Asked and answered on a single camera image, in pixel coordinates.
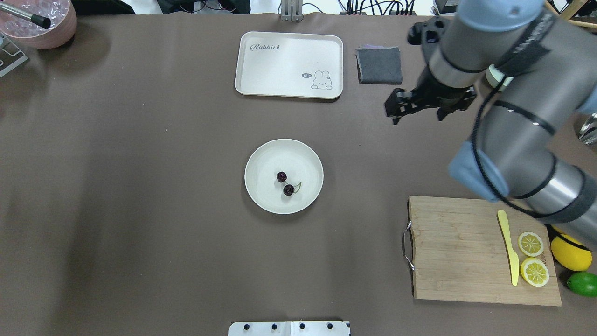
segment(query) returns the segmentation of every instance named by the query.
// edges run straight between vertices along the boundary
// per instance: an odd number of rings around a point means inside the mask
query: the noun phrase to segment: pink bowl
[[[5,0],[7,4],[13,5],[15,7],[19,7],[23,1],[15,1],[15,0]],[[25,3],[32,4],[32,0],[26,0]],[[50,29],[47,29],[36,36],[26,37],[26,36],[17,36],[12,32],[7,32],[7,28],[5,27],[5,22],[7,20],[14,20],[11,16],[6,13],[0,13],[0,30],[6,36],[8,36],[14,42],[28,45],[33,48],[37,49],[52,49],[59,47],[65,43],[67,43],[75,34],[76,31],[76,13],[75,9],[73,8],[70,1],[65,1],[64,3],[67,5],[67,12],[64,18],[61,18],[61,21],[56,23],[56,25]]]

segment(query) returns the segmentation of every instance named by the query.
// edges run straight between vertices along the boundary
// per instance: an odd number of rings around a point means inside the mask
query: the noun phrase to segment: rabbit cartoon
[[[330,79],[330,73],[328,71],[316,71],[311,88],[331,90],[332,80]]]

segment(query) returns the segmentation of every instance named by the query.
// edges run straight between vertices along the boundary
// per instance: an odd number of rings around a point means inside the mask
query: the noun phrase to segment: plastic knife
[[[500,223],[501,234],[506,242],[506,252],[508,253],[508,260],[510,261],[510,275],[512,276],[512,286],[518,285],[518,268],[520,267],[518,261],[518,254],[512,248],[512,239],[510,238],[510,224],[508,223],[508,216],[504,210],[497,212],[497,221]]]

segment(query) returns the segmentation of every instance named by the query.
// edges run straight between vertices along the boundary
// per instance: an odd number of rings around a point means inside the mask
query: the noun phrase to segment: wooden cutting board
[[[463,198],[409,198],[412,222],[414,297],[426,300],[561,306],[547,229],[541,223],[504,203]],[[506,245],[497,211],[506,211],[512,246],[520,262],[527,258],[518,248],[518,236],[538,234],[549,281],[533,287],[519,275],[512,286]]]

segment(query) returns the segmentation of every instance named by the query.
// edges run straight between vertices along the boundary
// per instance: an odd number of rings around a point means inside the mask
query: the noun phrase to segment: green lime
[[[584,297],[597,297],[597,276],[589,272],[578,272],[566,281],[571,291]]]

